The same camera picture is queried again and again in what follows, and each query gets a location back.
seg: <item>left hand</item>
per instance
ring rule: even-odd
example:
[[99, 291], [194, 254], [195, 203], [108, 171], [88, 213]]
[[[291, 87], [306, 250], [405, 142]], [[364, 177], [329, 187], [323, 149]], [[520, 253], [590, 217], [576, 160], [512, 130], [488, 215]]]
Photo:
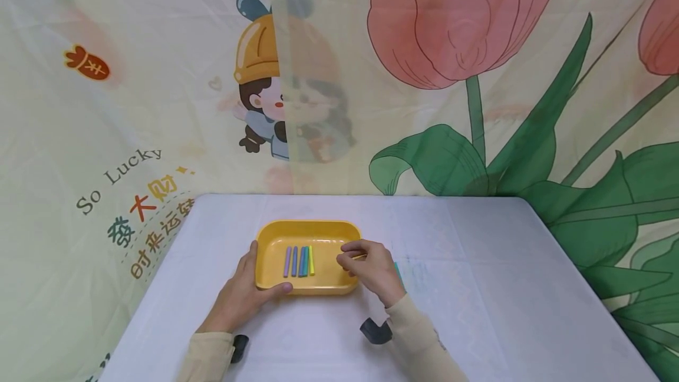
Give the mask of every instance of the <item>left hand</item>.
[[284, 297], [293, 290], [289, 282], [271, 289], [259, 290], [255, 285], [256, 241], [250, 244], [250, 251], [238, 261], [236, 273], [222, 288], [208, 316], [196, 330], [202, 332], [228, 332], [241, 327], [253, 318], [262, 306], [274, 299]]

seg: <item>yellow tray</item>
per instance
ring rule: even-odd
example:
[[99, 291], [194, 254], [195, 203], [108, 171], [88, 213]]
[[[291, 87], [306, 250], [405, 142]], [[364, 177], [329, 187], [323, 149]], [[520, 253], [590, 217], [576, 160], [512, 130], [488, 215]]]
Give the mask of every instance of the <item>yellow tray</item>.
[[[270, 222], [259, 231], [258, 260], [255, 284], [260, 289], [290, 282], [293, 295], [344, 295], [358, 283], [337, 263], [340, 246], [361, 239], [356, 226], [346, 221], [278, 220]], [[293, 278], [289, 271], [283, 278], [287, 247], [298, 247], [298, 266], [301, 247], [313, 246], [314, 276]]]

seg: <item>tulip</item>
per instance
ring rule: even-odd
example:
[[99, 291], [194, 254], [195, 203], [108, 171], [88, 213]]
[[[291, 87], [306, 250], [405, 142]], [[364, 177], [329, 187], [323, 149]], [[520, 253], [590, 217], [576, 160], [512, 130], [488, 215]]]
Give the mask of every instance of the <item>tulip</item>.
[[679, 0], [654, 0], [639, 33], [639, 57], [649, 73], [679, 74]]
[[446, 88], [514, 56], [548, 1], [370, 0], [368, 32], [394, 77]]

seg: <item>fabric backdrop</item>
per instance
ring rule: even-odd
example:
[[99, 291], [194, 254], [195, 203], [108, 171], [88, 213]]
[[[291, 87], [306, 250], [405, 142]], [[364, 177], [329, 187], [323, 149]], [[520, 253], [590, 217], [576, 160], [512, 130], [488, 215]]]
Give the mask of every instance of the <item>fabric backdrop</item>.
[[5, 0], [0, 46], [8, 380], [95, 382], [213, 192], [522, 197], [679, 381], [679, 0]]

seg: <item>hand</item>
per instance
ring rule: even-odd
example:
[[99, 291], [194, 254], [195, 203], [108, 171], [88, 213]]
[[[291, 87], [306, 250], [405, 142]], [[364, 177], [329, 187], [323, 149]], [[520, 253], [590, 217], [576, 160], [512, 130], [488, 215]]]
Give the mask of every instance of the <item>hand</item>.
[[406, 296], [391, 253], [383, 244], [361, 239], [341, 245], [341, 250], [339, 265], [350, 275], [358, 276], [366, 288], [377, 294], [385, 308]]
[[241, 327], [253, 318], [262, 306], [292, 292], [293, 285], [284, 283], [267, 290], [255, 286], [256, 241], [250, 251], [238, 261], [236, 273], [222, 288], [215, 304], [203, 324], [196, 330], [202, 332], [228, 332]]
[[259, 144], [255, 142], [252, 139], [249, 139], [247, 137], [243, 137], [240, 142], [238, 142], [240, 146], [245, 146], [245, 150], [248, 151], [249, 153], [258, 153], [259, 152]]

